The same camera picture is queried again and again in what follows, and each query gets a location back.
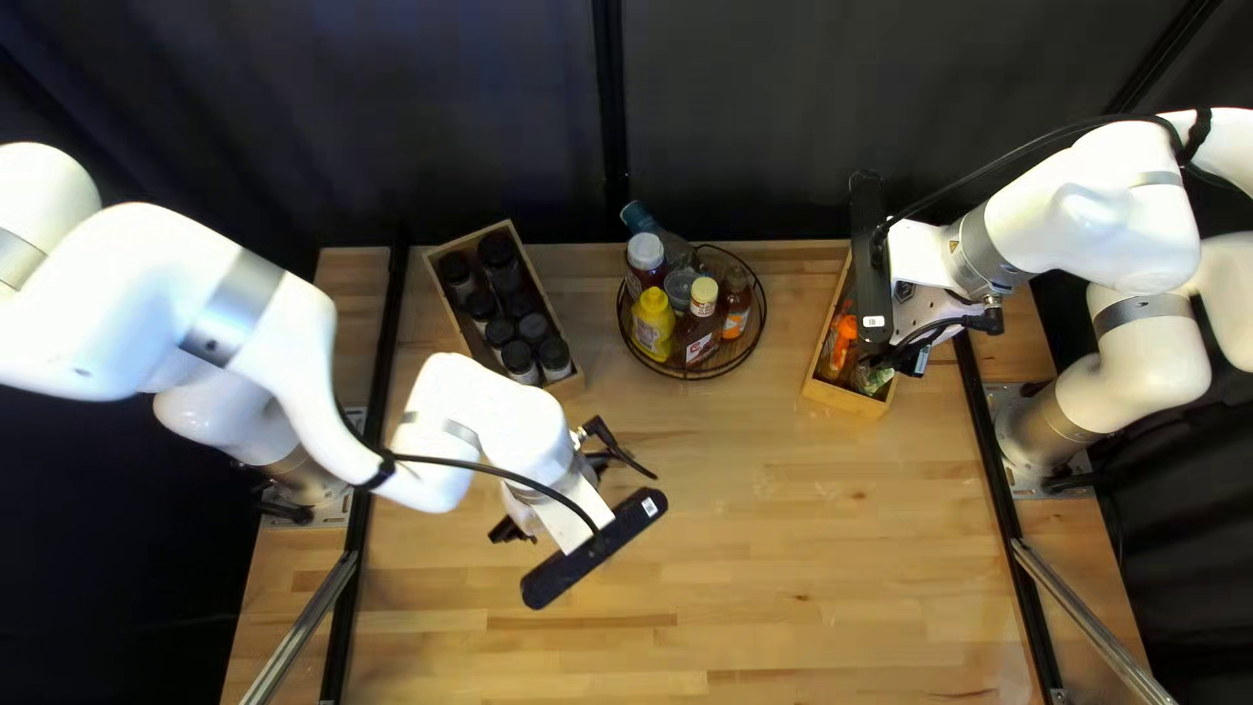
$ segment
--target metal mounting plate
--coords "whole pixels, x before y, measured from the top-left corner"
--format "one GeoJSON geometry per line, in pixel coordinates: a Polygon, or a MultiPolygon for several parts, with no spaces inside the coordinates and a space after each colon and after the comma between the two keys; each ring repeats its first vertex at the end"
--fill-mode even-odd
{"type": "MultiPolygon", "coordinates": [[[[984,394],[987,398],[987,413],[992,417],[992,423],[995,425],[997,414],[1005,411],[1021,407],[1030,402],[1030,397],[1022,397],[1022,388],[1030,383],[1007,383],[1007,384],[984,384],[984,394]]],[[[1068,463],[1070,470],[1076,475],[1086,475],[1093,472],[1091,461],[1088,460],[1088,452],[1080,451],[1074,458],[1068,463]]],[[[1084,497],[1093,497],[1093,491],[1090,487],[1076,487],[1071,490],[1064,490],[1055,495],[1045,492],[1040,483],[1048,478],[1041,477],[1016,477],[1012,471],[1005,468],[1005,481],[1010,485],[1010,493],[1014,495],[1015,501],[1020,500],[1080,500],[1084,497]]]]}

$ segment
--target black metal pole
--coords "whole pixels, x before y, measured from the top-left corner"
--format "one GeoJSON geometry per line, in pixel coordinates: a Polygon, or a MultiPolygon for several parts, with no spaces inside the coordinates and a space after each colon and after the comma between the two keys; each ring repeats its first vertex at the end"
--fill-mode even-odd
{"type": "Polygon", "coordinates": [[[606,233],[611,233],[619,227],[615,224],[619,210],[630,199],[621,0],[591,0],[591,28],[600,94],[600,147],[605,162],[605,227],[606,233]]]}
{"type": "Polygon", "coordinates": [[[1040,594],[1035,581],[1017,561],[1014,560],[1011,541],[1022,538],[1022,526],[1014,508],[1014,495],[1005,480],[1005,467],[1001,466],[1001,447],[996,442],[996,428],[992,416],[987,412],[987,396],[984,393],[984,381],[979,376],[979,362],[975,348],[970,346],[970,332],[961,331],[952,338],[957,351],[957,368],[961,371],[961,386],[966,393],[966,406],[975,427],[975,440],[979,442],[979,455],[984,461],[984,473],[987,477],[987,490],[992,496],[992,510],[996,515],[996,528],[1001,533],[1005,547],[1005,561],[1010,569],[1010,581],[1017,597],[1019,612],[1022,615],[1022,630],[1026,632],[1031,660],[1035,661],[1035,675],[1044,691],[1044,702],[1053,702],[1051,690],[1061,687],[1061,672],[1053,654],[1053,641],[1049,639],[1049,625],[1044,620],[1040,594]]]}
{"type": "Polygon", "coordinates": [[[1158,38],[1123,88],[1105,105],[1105,114],[1136,109],[1162,74],[1179,58],[1188,41],[1197,34],[1223,0],[1190,0],[1158,38]]]}
{"type": "MultiPolygon", "coordinates": [[[[375,448],[383,447],[383,416],[387,413],[387,393],[391,389],[392,367],[396,359],[396,336],[400,329],[400,309],[405,298],[405,278],[408,273],[408,235],[401,225],[397,228],[387,260],[387,294],[383,298],[383,318],[378,328],[378,343],[375,347],[375,372],[370,381],[370,402],[366,407],[366,426],[362,438],[375,448]]],[[[326,647],[326,665],[322,669],[322,695],[320,705],[338,705],[343,701],[343,687],[347,684],[348,657],[352,650],[352,626],[357,619],[357,596],[361,587],[361,575],[365,570],[366,532],[370,528],[370,511],[375,496],[363,490],[352,493],[352,510],[348,515],[348,532],[343,550],[356,551],[360,556],[357,570],[343,587],[335,604],[331,621],[331,635],[326,647]]]]}

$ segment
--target round wire basket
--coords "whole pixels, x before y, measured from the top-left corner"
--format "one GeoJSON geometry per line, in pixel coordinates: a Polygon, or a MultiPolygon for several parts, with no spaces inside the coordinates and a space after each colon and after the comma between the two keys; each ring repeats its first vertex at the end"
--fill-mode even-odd
{"type": "Polygon", "coordinates": [[[670,357],[664,363],[658,363],[644,354],[644,351],[632,339],[634,321],[630,313],[632,299],[626,294],[626,282],[624,280],[618,284],[618,332],[621,334],[626,349],[630,349],[630,354],[654,373],[684,382],[713,379],[742,366],[753,354],[757,342],[762,338],[768,312],[762,279],[747,262],[717,244],[695,244],[693,249],[695,249],[697,257],[704,268],[708,269],[709,274],[718,279],[722,279],[722,274],[733,264],[743,267],[748,272],[751,288],[753,289],[753,306],[748,313],[748,323],[744,326],[744,332],[733,339],[723,339],[718,344],[718,348],[713,351],[713,354],[692,367],[685,367],[675,357],[670,357]]]}

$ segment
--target wooden table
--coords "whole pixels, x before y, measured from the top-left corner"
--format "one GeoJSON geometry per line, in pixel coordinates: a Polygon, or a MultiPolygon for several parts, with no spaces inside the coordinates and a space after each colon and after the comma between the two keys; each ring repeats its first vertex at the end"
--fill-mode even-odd
{"type": "MultiPolygon", "coordinates": [[[[568,419],[601,414],[662,476],[670,512],[533,612],[517,581],[553,546],[487,542],[502,516],[495,481],[476,478],[449,515],[377,502],[352,702],[1039,702],[951,348],[923,379],[902,381],[878,423],[803,402],[847,245],[728,247],[762,277],[767,329],[741,369],[688,386],[623,349],[621,245],[528,247],[589,378],[564,402],[568,419]]],[[[325,250],[318,269],[343,321],[336,383],[347,404],[363,403],[385,270],[382,249],[325,250]]],[[[1001,338],[976,339],[985,379],[1051,377],[1029,294],[1011,298],[1006,322],[1001,338]]],[[[452,334],[411,259],[388,428],[426,357],[455,348],[452,334]]],[[[640,480],[611,471],[606,500],[640,480]]],[[[1031,543],[1139,651],[1096,506],[1017,506],[1031,543]]],[[[223,702],[247,689],[342,541],[342,530],[261,531],[223,702]]],[[[317,700],[326,626],[276,701],[317,700]]],[[[1069,625],[1050,626],[1068,685],[1104,685],[1069,625]]]]}

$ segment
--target black cable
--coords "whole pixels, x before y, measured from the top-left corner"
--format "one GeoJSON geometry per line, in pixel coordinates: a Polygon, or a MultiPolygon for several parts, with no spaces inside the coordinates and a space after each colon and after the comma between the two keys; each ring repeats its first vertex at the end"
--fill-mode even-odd
{"type": "Polygon", "coordinates": [[[1175,154],[1182,154],[1184,152],[1183,140],[1179,139],[1179,133],[1175,131],[1174,125],[1170,124],[1170,120],[1168,120],[1165,118],[1162,118],[1162,116],[1158,116],[1158,115],[1140,115],[1140,114],[1135,114],[1135,113],[1116,113],[1116,114],[1113,114],[1113,115],[1099,115],[1099,116],[1095,116],[1095,118],[1089,118],[1086,120],[1080,120],[1078,123],[1074,123],[1074,124],[1070,124],[1070,125],[1066,125],[1066,126],[1063,126],[1063,128],[1058,128],[1058,129],[1055,129],[1053,131],[1042,134],[1042,135],[1032,139],[1031,142],[1027,142],[1026,144],[1022,144],[1021,147],[1017,147],[1016,149],[1006,152],[1005,154],[1001,154],[1000,157],[992,159],[991,162],[987,162],[982,167],[979,167],[977,169],[975,169],[975,170],[970,172],[969,174],[959,178],[957,180],[950,183],[949,185],[945,185],[944,188],[940,188],[938,190],[935,190],[935,192],[932,192],[932,193],[930,193],[927,195],[923,195],[922,198],[915,200],[913,203],[910,203],[908,205],[906,205],[905,208],[902,208],[897,214],[895,214],[891,218],[883,220],[883,224],[878,225],[878,230],[877,230],[876,234],[880,238],[887,237],[887,230],[890,230],[892,228],[892,225],[895,225],[896,223],[903,220],[905,218],[908,218],[910,215],[913,215],[915,213],[917,213],[918,210],[921,210],[923,208],[927,208],[927,207],[935,204],[936,202],[938,202],[944,197],[949,195],[950,193],[957,190],[962,185],[966,185],[967,183],[970,183],[970,182],[972,182],[972,180],[975,180],[977,178],[981,178],[981,177],[986,175],[987,173],[994,172],[994,170],[1004,167],[1005,164],[1007,164],[1007,163],[1015,160],[1015,159],[1019,159],[1024,154],[1034,152],[1035,149],[1039,149],[1040,147],[1044,147],[1045,144],[1049,144],[1051,142],[1056,142],[1059,139],[1070,136],[1073,134],[1079,134],[1081,131],[1088,131],[1089,129],[1093,129],[1093,128],[1096,128],[1096,126],[1106,125],[1106,124],[1110,124],[1110,123],[1128,121],[1128,120],[1146,121],[1146,123],[1154,123],[1154,124],[1162,125],[1162,128],[1165,129],[1167,134],[1169,135],[1170,148],[1174,150],[1174,153],[1175,154]]]}
{"type": "Polygon", "coordinates": [[[570,500],[565,495],[561,495],[560,492],[553,490],[551,487],[541,482],[536,482],[531,478],[523,477],[517,473],[502,471],[494,466],[485,466],[482,463],[471,463],[469,461],[459,461],[455,458],[432,458],[430,456],[396,455],[395,460],[402,461],[405,463],[430,463],[432,466],[450,466],[454,468],[464,468],[467,471],[474,471],[476,473],[495,476],[500,480],[507,480],[510,482],[516,482],[517,485],[526,486],[534,490],[535,492],[539,492],[540,495],[548,497],[549,500],[553,500],[563,505],[566,510],[570,510],[571,512],[578,515],[578,517],[583,520],[583,523],[588,525],[588,528],[591,530],[591,540],[596,543],[595,551],[599,553],[604,553],[605,537],[603,533],[600,533],[600,527],[596,526],[596,522],[591,521],[591,517],[589,517],[588,513],[583,511],[583,507],[579,507],[579,505],[576,505],[574,500],[570,500]]]}

